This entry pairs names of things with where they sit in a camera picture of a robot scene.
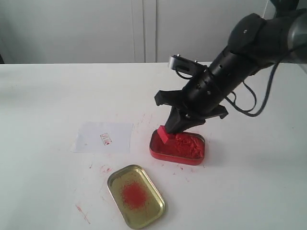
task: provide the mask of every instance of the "white table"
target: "white table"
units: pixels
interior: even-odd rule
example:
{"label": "white table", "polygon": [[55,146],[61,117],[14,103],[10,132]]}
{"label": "white table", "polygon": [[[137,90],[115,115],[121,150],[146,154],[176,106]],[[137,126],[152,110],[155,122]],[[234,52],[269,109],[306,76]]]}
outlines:
{"label": "white table", "polygon": [[[269,69],[247,80],[260,102],[268,75]],[[129,164],[147,171],[167,203],[148,229],[307,229],[302,69],[280,66],[259,117],[223,103],[224,120],[191,129],[207,141],[203,164],[193,167],[149,153],[151,134],[170,110],[155,105],[155,94],[185,83],[166,63],[1,65],[0,229],[129,229],[106,185]],[[236,92],[238,105],[252,105],[244,87]],[[133,123],[130,154],[71,152],[87,121]],[[112,171],[103,172],[103,165]]]}

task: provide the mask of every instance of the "robotic arm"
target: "robotic arm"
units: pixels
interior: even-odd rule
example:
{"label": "robotic arm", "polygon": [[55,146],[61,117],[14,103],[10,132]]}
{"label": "robotic arm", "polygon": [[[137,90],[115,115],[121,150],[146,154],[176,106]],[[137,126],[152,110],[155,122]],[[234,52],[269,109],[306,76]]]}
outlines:
{"label": "robotic arm", "polygon": [[[246,16],[235,26],[227,46],[209,67],[180,55],[170,57],[169,67],[189,81],[182,90],[159,91],[155,96],[157,105],[172,106],[165,124],[167,133],[183,132],[204,124],[211,117],[223,119],[228,115],[226,108],[219,105],[223,99],[246,115],[259,115],[269,95],[255,114],[250,114],[251,110],[238,108],[227,95],[244,83],[248,76],[280,62],[307,63],[306,9],[271,20],[254,13]],[[192,77],[183,77],[179,72]],[[254,92],[245,86],[256,99]]]}

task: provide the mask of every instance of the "small drawing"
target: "small drawing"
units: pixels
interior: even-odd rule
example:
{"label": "small drawing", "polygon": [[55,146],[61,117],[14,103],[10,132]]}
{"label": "small drawing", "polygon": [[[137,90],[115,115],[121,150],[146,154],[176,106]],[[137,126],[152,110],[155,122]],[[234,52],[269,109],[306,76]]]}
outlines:
{"label": "small drawing", "polygon": [[112,140],[111,140],[111,138],[110,138],[108,133],[101,134],[100,137],[101,137],[102,142],[104,143],[104,145],[109,145],[109,144],[112,143]]}

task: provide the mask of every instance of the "metal tin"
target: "metal tin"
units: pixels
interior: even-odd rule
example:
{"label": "metal tin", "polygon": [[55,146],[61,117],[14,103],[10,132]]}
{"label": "metal tin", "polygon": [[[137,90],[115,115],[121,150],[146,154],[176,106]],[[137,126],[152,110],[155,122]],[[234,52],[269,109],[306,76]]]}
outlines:
{"label": "metal tin", "polygon": [[158,219],[165,202],[139,165],[129,165],[110,175],[107,186],[126,224],[141,229]]}
{"label": "metal tin", "polygon": [[163,160],[163,161],[171,161],[171,162],[176,162],[176,163],[181,163],[181,164],[189,164],[189,165],[198,165],[198,164],[200,164],[203,161],[204,157],[205,157],[205,139],[201,135],[196,134],[196,133],[184,132],[184,134],[195,136],[198,139],[203,141],[204,152],[203,152],[203,154],[202,154],[202,156],[200,158],[193,158],[193,159],[192,158],[184,158],[184,157],[177,157],[177,156],[169,155],[167,152],[158,152],[156,149],[153,148],[153,137],[155,135],[158,135],[157,130],[155,130],[153,132],[152,138],[150,140],[150,144],[149,144],[150,154],[154,158],[159,159],[159,160]]}

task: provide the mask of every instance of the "red powder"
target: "red powder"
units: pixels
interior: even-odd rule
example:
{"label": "red powder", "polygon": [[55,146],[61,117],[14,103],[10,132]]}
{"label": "red powder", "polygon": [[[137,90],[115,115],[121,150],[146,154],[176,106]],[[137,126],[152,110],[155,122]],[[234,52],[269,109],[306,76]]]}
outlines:
{"label": "red powder", "polygon": [[175,138],[170,139],[166,144],[156,133],[153,135],[151,148],[162,154],[190,159],[201,158],[204,154],[204,142],[200,138],[186,133],[176,134]]}
{"label": "red powder", "polygon": [[137,182],[124,185],[121,196],[130,209],[138,209],[145,206],[147,194]]}

